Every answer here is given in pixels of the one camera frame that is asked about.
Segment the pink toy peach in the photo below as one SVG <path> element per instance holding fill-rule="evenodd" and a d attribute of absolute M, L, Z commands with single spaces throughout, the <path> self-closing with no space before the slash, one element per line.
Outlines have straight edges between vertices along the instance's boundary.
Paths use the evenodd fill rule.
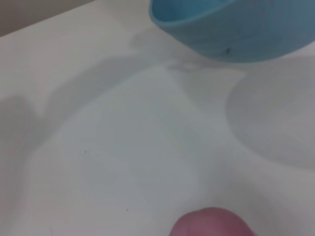
<path fill-rule="evenodd" d="M 237 214 L 209 207 L 180 217 L 169 236 L 254 236 L 254 233 Z"/>

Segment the blue plastic bowl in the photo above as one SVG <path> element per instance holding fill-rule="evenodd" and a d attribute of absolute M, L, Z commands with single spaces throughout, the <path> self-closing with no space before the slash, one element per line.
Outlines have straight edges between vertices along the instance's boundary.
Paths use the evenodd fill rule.
<path fill-rule="evenodd" d="M 152 21 L 197 53 L 256 62 L 315 41 L 315 0 L 150 0 Z"/>

